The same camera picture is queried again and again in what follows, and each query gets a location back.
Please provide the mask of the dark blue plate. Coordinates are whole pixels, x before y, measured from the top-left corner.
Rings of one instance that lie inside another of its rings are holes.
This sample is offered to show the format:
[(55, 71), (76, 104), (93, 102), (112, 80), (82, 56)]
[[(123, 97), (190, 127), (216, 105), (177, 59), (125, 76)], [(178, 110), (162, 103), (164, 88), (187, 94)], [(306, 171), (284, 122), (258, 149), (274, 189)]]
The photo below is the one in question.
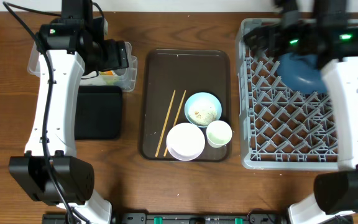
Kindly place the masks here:
[(277, 75), (291, 90), (310, 95), (313, 92), (326, 93), (326, 86), (317, 69), (318, 56), (315, 54), (298, 55), (287, 53), (279, 56)]

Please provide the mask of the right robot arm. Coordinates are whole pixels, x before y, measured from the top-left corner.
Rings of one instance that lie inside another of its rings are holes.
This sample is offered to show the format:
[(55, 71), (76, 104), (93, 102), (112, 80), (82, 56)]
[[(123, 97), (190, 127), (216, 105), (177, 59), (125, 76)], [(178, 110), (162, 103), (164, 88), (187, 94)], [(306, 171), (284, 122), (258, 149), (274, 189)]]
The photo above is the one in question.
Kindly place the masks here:
[(350, 27), (346, 0), (315, 1), (314, 24), (300, 21), (295, 1), (278, 1), (278, 24), (242, 36), (252, 50), (315, 55), (315, 68), (333, 104), (339, 136), (338, 171), (321, 174), (313, 193), (291, 205), (281, 223), (324, 223), (358, 213), (358, 27)]

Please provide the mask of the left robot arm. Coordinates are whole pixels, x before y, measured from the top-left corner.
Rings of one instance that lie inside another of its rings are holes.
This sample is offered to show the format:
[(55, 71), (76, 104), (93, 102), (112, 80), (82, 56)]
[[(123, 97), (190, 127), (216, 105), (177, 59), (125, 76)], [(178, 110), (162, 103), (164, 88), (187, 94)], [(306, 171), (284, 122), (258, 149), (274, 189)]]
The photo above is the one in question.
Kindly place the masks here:
[(40, 86), (34, 124), (9, 173), (35, 202), (63, 208), (47, 222), (116, 223), (111, 202), (94, 189), (93, 166), (77, 158), (75, 116), (81, 79), (129, 67), (126, 45), (106, 37), (93, 1), (63, 1), (62, 10), (32, 33), (39, 52)]

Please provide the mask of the rice and food scraps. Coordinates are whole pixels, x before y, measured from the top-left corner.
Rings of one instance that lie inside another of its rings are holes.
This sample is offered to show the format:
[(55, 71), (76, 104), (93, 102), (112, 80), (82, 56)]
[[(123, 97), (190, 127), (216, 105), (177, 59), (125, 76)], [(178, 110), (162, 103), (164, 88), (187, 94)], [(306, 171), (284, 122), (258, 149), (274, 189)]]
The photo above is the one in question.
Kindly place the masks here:
[(218, 112), (210, 101), (200, 100), (190, 106), (188, 116), (195, 125), (208, 126), (216, 120)]

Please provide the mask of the yellow snack wrapper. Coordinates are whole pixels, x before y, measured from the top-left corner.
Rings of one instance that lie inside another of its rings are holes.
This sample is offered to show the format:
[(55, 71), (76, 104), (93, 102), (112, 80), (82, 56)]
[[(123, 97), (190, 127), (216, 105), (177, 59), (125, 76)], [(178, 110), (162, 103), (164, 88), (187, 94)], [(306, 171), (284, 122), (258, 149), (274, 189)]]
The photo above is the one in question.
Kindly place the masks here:
[(110, 70), (107, 72), (99, 73), (106, 85), (115, 85), (119, 81), (120, 76), (118, 76), (114, 71)]

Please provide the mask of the light blue bowl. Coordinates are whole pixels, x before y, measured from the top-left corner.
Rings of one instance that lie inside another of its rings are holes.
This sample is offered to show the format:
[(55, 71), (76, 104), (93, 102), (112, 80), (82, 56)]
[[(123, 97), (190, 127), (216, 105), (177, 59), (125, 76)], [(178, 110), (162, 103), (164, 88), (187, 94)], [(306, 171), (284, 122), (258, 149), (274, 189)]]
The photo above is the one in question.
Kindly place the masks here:
[(185, 103), (186, 119), (199, 128), (206, 128), (220, 119), (223, 108), (218, 98), (207, 92), (191, 95)]

